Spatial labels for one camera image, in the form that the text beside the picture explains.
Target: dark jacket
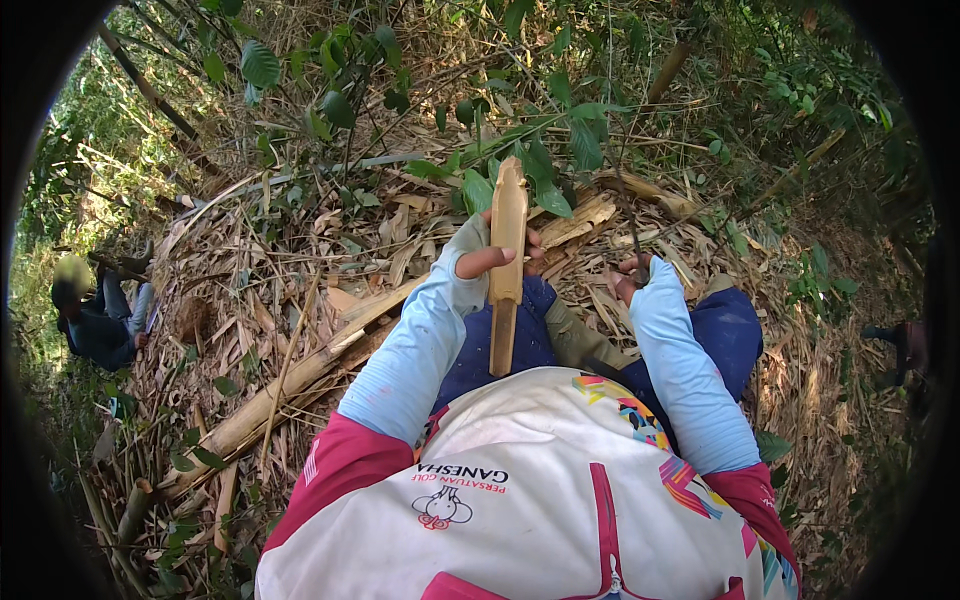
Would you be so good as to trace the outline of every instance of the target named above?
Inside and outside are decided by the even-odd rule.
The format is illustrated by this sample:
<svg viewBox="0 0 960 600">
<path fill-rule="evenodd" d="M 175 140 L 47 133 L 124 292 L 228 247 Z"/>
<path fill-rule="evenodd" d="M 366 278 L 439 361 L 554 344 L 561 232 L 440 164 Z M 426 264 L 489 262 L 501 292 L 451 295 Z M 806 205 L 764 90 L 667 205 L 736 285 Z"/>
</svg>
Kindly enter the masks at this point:
<svg viewBox="0 0 960 600">
<path fill-rule="evenodd" d="M 136 346 L 127 326 L 106 314 L 103 281 L 97 282 L 97 295 L 81 302 L 80 316 L 72 322 L 57 320 L 57 329 L 66 334 L 70 351 L 89 358 L 100 367 L 115 372 L 136 357 Z"/>
</svg>

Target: knee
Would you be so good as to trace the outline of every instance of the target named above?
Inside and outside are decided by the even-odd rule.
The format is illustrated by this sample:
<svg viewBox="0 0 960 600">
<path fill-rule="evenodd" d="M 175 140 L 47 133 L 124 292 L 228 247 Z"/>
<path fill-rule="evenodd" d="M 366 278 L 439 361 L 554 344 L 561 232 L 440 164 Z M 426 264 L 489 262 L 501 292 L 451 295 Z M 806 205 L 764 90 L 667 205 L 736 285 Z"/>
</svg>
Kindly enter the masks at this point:
<svg viewBox="0 0 960 600">
<path fill-rule="evenodd" d="M 557 291 L 539 275 L 523 278 L 523 299 L 533 305 L 534 311 L 541 317 L 557 299 Z"/>
</svg>

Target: light blue arm sleeve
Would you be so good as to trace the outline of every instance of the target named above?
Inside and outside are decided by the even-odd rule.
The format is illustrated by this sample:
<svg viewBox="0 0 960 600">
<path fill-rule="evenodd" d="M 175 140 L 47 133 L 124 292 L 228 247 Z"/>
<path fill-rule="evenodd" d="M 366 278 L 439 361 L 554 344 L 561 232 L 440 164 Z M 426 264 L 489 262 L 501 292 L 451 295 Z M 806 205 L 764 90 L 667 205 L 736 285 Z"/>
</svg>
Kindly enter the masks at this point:
<svg viewBox="0 0 960 600">
<path fill-rule="evenodd" d="M 653 257 L 650 282 L 630 302 L 630 320 L 684 459 L 701 475 L 759 463 L 750 424 L 693 337 L 673 265 Z"/>
<path fill-rule="evenodd" d="M 338 413 L 414 445 L 467 338 L 464 317 L 483 308 L 490 285 L 487 274 L 460 279 L 454 268 L 465 253 L 489 244 L 490 228 L 473 215 L 404 302 L 400 322 L 350 385 Z"/>
</svg>

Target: bamboo splinter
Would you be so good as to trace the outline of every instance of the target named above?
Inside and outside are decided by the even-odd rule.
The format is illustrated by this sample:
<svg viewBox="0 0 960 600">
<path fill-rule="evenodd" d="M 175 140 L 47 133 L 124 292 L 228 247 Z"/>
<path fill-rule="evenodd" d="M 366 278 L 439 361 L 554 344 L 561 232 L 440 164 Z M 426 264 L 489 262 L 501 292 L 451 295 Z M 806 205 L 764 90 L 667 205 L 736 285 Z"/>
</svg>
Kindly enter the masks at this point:
<svg viewBox="0 0 960 600">
<path fill-rule="evenodd" d="M 502 377 L 514 362 L 516 307 L 523 300 L 523 246 L 527 230 L 527 181 L 519 158 L 510 156 L 500 164 L 493 191 L 490 245 L 513 248 L 516 258 L 509 265 L 490 271 L 491 325 L 490 374 Z"/>
</svg>

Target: blue pants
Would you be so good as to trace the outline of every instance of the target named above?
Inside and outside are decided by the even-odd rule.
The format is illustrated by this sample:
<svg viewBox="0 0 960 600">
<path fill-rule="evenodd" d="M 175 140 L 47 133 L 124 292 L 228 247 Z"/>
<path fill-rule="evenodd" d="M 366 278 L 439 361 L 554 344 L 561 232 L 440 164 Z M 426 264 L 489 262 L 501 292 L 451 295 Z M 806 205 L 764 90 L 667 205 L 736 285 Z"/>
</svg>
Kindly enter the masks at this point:
<svg viewBox="0 0 960 600">
<path fill-rule="evenodd" d="M 511 373 L 557 365 L 544 319 L 556 298 L 557 292 L 540 276 L 523 279 L 523 302 L 516 310 Z M 464 319 L 467 339 L 440 385 L 431 414 L 454 398 L 497 379 L 490 375 L 492 316 L 493 308 L 487 302 L 483 310 Z M 750 299 L 736 288 L 715 292 L 690 311 L 690 321 L 693 337 L 713 360 L 733 399 L 739 401 L 750 372 L 763 352 L 760 322 Z M 643 359 L 628 365 L 622 373 L 639 400 L 656 397 Z"/>
</svg>

